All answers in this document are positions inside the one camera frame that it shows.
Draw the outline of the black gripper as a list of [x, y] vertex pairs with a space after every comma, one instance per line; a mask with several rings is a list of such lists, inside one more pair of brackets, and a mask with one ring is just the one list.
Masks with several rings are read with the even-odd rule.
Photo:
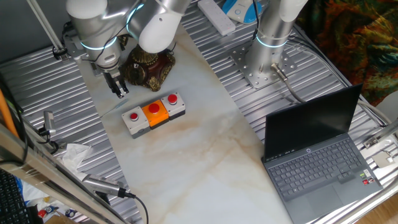
[[120, 95], [126, 95], [129, 90], [126, 87], [123, 76], [118, 68], [103, 71], [104, 78], [111, 91], [120, 97]]

